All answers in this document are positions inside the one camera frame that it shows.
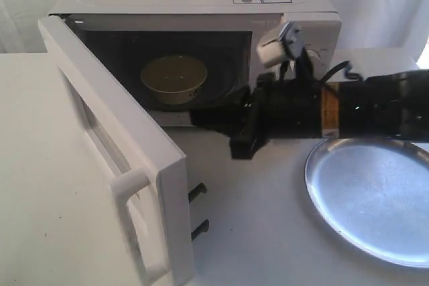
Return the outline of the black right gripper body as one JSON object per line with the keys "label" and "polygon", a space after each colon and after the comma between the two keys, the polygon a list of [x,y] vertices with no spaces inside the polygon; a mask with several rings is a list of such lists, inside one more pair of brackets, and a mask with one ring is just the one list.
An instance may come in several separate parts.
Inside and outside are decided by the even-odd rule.
{"label": "black right gripper body", "polygon": [[229,139],[232,159],[252,159],[271,139],[319,139],[321,87],[261,74],[241,130]]}

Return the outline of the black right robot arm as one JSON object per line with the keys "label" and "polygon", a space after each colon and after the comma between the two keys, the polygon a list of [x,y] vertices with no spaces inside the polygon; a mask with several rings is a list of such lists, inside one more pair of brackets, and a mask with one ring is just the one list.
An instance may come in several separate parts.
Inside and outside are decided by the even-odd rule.
{"label": "black right robot arm", "polygon": [[193,126],[229,138],[232,159],[252,159],[271,139],[397,139],[428,142],[428,71],[315,82],[259,76],[211,106]]}

